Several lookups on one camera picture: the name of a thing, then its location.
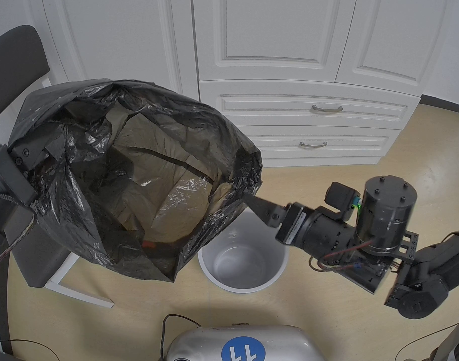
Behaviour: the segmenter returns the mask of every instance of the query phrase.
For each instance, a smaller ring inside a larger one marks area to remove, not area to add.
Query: black baseboard
[[[7,240],[0,245],[0,253],[2,253],[8,247]],[[9,332],[9,317],[7,315],[7,280],[9,275],[9,257],[7,256],[0,263],[0,339],[10,339]],[[4,353],[13,355],[12,345],[10,342],[2,342],[2,351]]]
[[[433,107],[443,108],[445,110],[450,110],[459,113],[459,105],[448,100],[438,99],[433,96],[422,95],[420,103],[423,105],[431,105]]]

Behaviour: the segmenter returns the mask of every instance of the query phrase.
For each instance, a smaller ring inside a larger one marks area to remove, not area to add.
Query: red wire
[[[373,243],[373,240],[369,240],[369,241],[366,241],[365,243],[363,244],[358,244],[356,246],[352,246],[352,247],[349,247],[347,249],[343,249],[343,250],[338,250],[338,251],[334,251],[334,252],[331,252],[331,253],[328,253],[328,254],[325,254],[324,256],[321,257],[321,259],[318,260],[317,262],[317,265],[320,267],[320,268],[325,268],[325,265],[322,266],[322,260],[326,259],[326,258],[329,258],[331,256],[336,256],[338,254],[341,254],[341,253],[347,253],[349,251],[354,251],[354,250],[358,250],[358,249],[361,249],[363,247],[366,247],[366,246],[370,246],[371,244]],[[351,268],[353,267],[354,264],[350,264],[350,265],[342,265],[341,267],[338,267],[338,268],[333,268],[334,270],[343,270],[345,268]]]

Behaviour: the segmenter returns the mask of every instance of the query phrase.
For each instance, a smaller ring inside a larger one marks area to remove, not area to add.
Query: white logo lettering
[[[229,348],[229,351],[231,353],[231,361],[241,361],[241,356],[239,356],[238,358],[236,358],[236,354],[234,354],[234,346],[231,346]]]
[[[245,345],[244,348],[246,350],[246,361],[253,361],[256,358],[256,354],[251,356],[251,351],[250,351],[250,346],[249,345]]]

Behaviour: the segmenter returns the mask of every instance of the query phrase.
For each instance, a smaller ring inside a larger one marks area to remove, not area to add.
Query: cylindrical motor
[[[361,243],[372,240],[364,250],[375,255],[398,250],[416,201],[416,190],[400,177],[369,179],[355,231]]]

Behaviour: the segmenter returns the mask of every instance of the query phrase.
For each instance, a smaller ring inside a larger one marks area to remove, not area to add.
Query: black plastic bag
[[[214,108],[134,80],[29,94],[9,148],[47,136],[29,172],[46,233],[90,262],[173,281],[261,185],[259,150]]]

